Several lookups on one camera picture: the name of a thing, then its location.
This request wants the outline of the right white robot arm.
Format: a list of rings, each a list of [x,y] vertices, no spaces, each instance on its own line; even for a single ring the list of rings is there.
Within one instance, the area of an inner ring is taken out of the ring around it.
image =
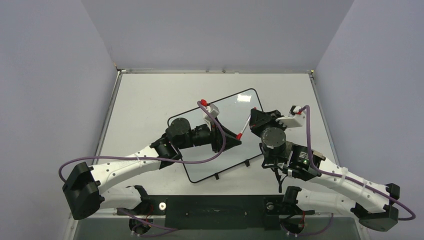
[[[328,212],[354,217],[362,226],[386,232],[399,222],[395,202],[400,197],[396,184],[377,184],[351,173],[312,149],[311,144],[299,145],[287,140],[286,130],[309,126],[305,108],[294,105],[289,115],[278,110],[251,109],[248,127],[260,138],[262,167],[276,176],[300,179],[330,189],[329,193],[288,186],[282,199],[289,213]]]

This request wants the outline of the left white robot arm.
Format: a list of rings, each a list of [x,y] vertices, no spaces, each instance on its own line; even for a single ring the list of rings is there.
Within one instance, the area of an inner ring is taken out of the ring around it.
[[[124,208],[136,215],[149,209],[149,201],[141,186],[117,188],[116,185],[142,173],[161,170],[182,159],[181,150],[210,145],[215,153],[241,145],[241,134],[224,127],[217,118],[191,128],[185,118],[174,119],[165,133],[151,145],[116,161],[87,165],[78,160],[62,191],[74,220],[85,219],[100,209]]]

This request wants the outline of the white marker pen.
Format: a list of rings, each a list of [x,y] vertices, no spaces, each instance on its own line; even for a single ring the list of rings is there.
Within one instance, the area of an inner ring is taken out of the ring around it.
[[[241,131],[239,132],[239,133],[242,133],[242,136],[243,136],[244,132],[246,131],[247,127],[249,126],[250,119],[251,119],[251,115],[249,115],[249,116],[247,117],[247,120],[246,120],[246,122],[245,122],[245,124],[244,124],[243,128],[242,128],[242,129],[241,129]]]

